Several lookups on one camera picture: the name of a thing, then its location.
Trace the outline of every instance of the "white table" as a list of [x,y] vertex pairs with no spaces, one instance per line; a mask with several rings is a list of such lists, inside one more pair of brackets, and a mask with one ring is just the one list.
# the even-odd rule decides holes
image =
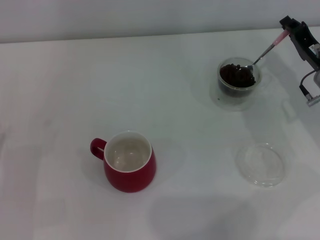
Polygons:
[[[290,39],[259,63],[264,89],[250,109],[209,97],[222,60],[254,60],[280,32],[0,45],[0,239],[318,240],[320,104],[308,108],[299,90],[312,68]],[[320,93],[312,77],[306,86]],[[157,157],[137,193],[111,187],[89,150],[127,129]],[[288,160],[275,188],[240,176],[235,150],[251,142]]]

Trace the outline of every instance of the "spoon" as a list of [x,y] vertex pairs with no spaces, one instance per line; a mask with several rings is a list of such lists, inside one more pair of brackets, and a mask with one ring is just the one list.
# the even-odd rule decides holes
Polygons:
[[274,40],[273,43],[258,57],[258,59],[252,65],[244,66],[243,68],[249,69],[251,71],[251,73],[252,73],[254,71],[254,65],[256,65],[257,62],[259,62],[268,52],[271,51],[271,49],[273,49],[275,46],[277,46],[288,35],[289,35],[289,32],[287,30],[284,30],[276,38],[276,40]]

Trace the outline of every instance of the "mug handle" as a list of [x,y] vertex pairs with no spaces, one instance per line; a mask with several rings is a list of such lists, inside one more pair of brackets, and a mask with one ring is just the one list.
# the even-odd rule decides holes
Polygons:
[[104,150],[107,142],[100,138],[95,138],[90,144],[90,151],[98,159],[104,160]]

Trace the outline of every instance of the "pink spoon handle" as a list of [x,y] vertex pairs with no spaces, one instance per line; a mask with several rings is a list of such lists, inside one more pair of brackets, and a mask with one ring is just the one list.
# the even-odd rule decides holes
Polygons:
[[289,32],[287,30],[284,30],[277,38],[274,40],[273,45],[277,46],[283,39],[286,38],[286,36],[289,35]]

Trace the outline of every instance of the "red mug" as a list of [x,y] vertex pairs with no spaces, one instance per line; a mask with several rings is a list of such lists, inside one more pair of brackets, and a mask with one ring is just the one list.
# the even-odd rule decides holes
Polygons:
[[105,176],[110,184],[122,192],[135,193],[146,188],[156,174],[156,157],[151,143],[136,131],[121,132],[108,144],[95,138],[90,150],[103,160]]

